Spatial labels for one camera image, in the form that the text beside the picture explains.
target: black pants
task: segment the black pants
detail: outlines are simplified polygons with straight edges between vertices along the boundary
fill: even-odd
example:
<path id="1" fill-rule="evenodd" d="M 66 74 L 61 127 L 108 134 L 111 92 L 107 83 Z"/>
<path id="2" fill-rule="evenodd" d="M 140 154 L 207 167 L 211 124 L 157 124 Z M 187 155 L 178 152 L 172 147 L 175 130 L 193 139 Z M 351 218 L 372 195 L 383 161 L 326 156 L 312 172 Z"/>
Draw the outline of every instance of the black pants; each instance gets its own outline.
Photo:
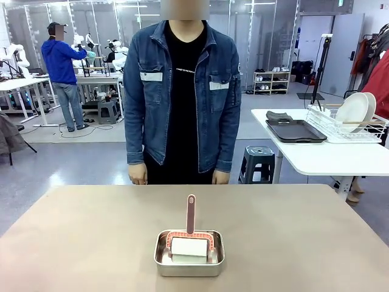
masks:
<path id="1" fill-rule="evenodd" d="M 147 152 L 143 152 L 147 167 L 148 184 L 212 184 L 213 169 L 198 173 L 193 165 L 159 165 Z"/>

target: gray stool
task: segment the gray stool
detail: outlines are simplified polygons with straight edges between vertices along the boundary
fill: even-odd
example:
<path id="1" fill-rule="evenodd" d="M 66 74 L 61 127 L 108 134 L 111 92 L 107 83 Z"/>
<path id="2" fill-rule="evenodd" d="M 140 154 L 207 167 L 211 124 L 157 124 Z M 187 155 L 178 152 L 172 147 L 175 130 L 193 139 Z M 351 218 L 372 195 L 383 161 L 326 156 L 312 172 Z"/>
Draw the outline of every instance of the gray stool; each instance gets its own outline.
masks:
<path id="1" fill-rule="evenodd" d="M 116 123 L 116 120 L 119 116 L 119 112 L 116 110 L 116 101 L 110 100 L 108 102 L 99 102 L 98 103 L 98 123 L 101 125 L 103 123 Z"/>
<path id="2" fill-rule="evenodd" d="M 275 165 L 274 152 L 266 146 L 248 146 L 244 150 L 239 182 L 242 184 L 271 184 Z M 254 173 L 261 172 L 261 180 L 253 181 Z"/>

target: lint roller handle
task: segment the lint roller handle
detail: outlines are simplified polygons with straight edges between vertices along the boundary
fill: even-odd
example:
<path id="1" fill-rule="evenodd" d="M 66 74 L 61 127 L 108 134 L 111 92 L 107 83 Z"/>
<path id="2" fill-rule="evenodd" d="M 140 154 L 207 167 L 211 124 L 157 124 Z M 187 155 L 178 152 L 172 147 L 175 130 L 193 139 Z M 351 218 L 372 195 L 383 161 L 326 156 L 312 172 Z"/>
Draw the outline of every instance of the lint roller handle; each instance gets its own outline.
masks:
<path id="1" fill-rule="evenodd" d="M 193 234 L 195 232 L 195 213 L 196 197 L 195 195 L 189 195 L 187 204 L 187 234 Z"/>

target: wire dish rack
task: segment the wire dish rack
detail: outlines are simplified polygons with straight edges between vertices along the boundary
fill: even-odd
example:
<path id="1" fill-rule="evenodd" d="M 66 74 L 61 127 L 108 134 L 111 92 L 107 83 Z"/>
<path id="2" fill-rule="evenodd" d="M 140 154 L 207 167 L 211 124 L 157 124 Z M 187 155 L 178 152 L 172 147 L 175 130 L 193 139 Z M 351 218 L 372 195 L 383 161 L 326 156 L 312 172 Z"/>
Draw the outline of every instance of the wire dish rack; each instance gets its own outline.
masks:
<path id="1" fill-rule="evenodd" d="M 368 122 L 339 122 L 335 120 L 342 105 L 309 105 L 306 121 L 327 136 L 327 142 L 338 144 L 380 143 L 389 120 L 374 115 Z"/>

